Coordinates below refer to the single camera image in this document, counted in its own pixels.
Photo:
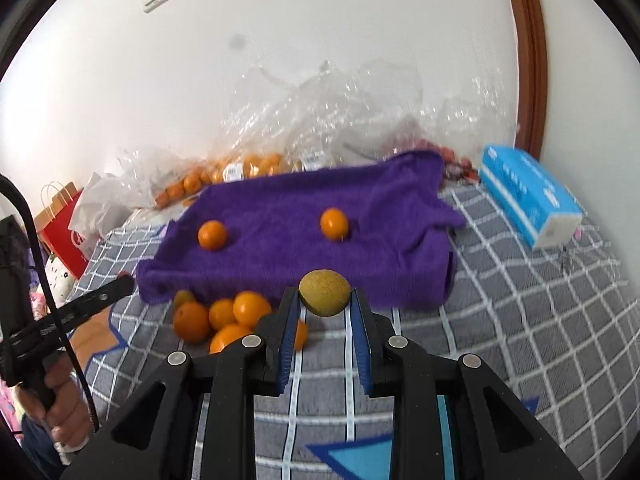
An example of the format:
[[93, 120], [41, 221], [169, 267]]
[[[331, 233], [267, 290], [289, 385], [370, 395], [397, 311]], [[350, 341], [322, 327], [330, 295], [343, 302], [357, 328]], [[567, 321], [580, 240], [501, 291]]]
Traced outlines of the person's left hand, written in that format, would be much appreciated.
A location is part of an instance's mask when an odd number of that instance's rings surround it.
[[22, 386], [15, 388], [18, 402], [25, 414], [36, 424], [46, 425], [55, 442], [69, 448], [78, 448], [88, 439], [92, 428], [87, 403], [81, 399], [73, 382], [73, 365], [66, 353], [49, 368], [44, 382], [55, 393], [52, 408], [44, 408], [38, 396]]

